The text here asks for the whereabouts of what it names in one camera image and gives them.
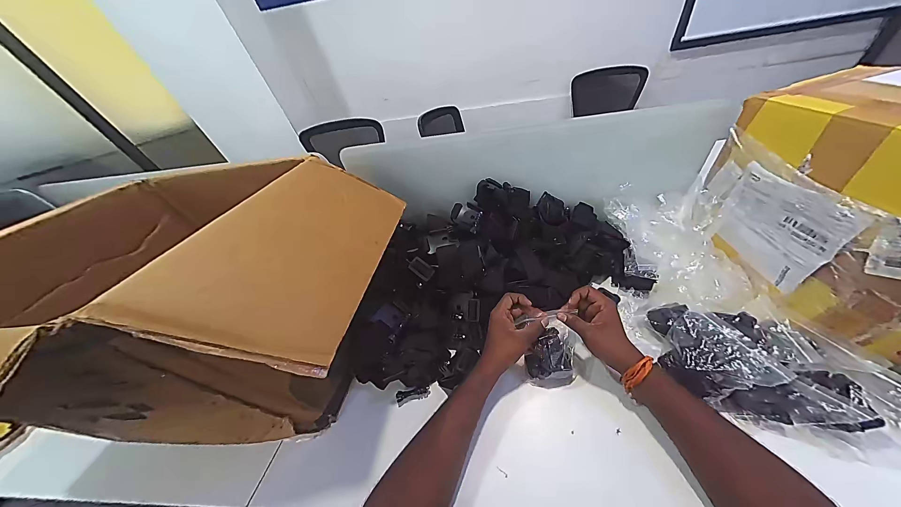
chair backrest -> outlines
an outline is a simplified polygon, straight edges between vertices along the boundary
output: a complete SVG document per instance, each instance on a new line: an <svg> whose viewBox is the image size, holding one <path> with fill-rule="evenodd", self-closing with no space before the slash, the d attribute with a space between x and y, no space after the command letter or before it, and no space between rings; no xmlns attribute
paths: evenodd
<svg viewBox="0 0 901 507"><path fill-rule="evenodd" d="M28 190L0 190L0 229L17 224L54 206Z"/></svg>
<svg viewBox="0 0 901 507"><path fill-rule="evenodd" d="M376 120L348 118L313 125L299 135L300 143L308 152L320 153L334 165L341 165L341 150L348 146L385 142L385 129Z"/></svg>
<svg viewBox="0 0 901 507"><path fill-rule="evenodd" d="M426 111L419 116L416 124L419 127L420 137L465 132L463 117L455 106L435 107L431 111Z"/></svg>
<svg viewBox="0 0 901 507"><path fill-rule="evenodd" d="M572 79L572 115L602 115L634 109L647 80L647 68L638 65L583 72Z"/></svg>

whiteboard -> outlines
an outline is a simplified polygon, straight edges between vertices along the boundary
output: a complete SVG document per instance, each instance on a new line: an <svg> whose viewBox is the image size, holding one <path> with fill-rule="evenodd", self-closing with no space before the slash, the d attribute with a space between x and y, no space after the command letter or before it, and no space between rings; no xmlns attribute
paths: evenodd
<svg viewBox="0 0 901 507"><path fill-rule="evenodd" d="M890 15L901 0L686 0L670 48Z"/></svg>

wrist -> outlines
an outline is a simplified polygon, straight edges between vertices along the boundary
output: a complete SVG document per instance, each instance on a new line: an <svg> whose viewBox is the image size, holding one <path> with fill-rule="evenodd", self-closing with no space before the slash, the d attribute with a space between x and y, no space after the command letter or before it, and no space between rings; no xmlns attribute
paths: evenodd
<svg viewBox="0 0 901 507"><path fill-rule="evenodd" d="M490 357L482 357L476 363L476 366L469 374L470 377L476 377L480 382L491 383L494 385L497 379L507 370L508 366L499 361L494 361Z"/></svg>
<svg viewBox="0 0 901 507"><path fill-rule="evenodd" d="M585 340L585 346L588 347L591 354L616 370L620 375L644 357L644 354L632 345L632 342L625 335L623 335L621 343L611 344L609 338L599 336L597 339Z"/></svg>

office chair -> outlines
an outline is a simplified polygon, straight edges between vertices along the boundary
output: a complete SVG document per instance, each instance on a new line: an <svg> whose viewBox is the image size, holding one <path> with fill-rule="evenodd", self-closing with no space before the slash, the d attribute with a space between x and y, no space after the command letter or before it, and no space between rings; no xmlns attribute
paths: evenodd
<svg viewBox="0 0 901 507"><path fill-rule="evenodd" d="M0 229L17 224L55 208L28 190L0 190Z"/></svg>
<svg viewBox="0 0 901 507"><path fill-rule="evenodd" d="M454 134L466 130L463 128L460 110L455 106L435 107L431 111L426 111L419 116L416 125L419 127L420 137Z"/></svg>
<svg viewBox="0 0 901 507"><path fill-rule="evenodd" d="M634 109L648 80L648 70L619 65L589 70L572 79L572 116L602 115Z"/></svg>
<svg viewBox="0 0 901 507"><path fill-rule="evenodd" d="M348 118L313 125L298 134L298 137L308 152L320 153L327 161L343 168L340 157L343 148L384 143L385 129L376 120Z"/></svg>

yellow wall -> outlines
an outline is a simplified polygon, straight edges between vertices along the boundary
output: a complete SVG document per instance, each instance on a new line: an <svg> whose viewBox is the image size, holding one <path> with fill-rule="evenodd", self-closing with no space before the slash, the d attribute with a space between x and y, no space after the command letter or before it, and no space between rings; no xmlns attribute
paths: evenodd
<svg viewBox="0 0 901 507"><path fill-rule="evenodd" d="M0 21L133 143L192 125L92 0L0 0Z"/></svg>

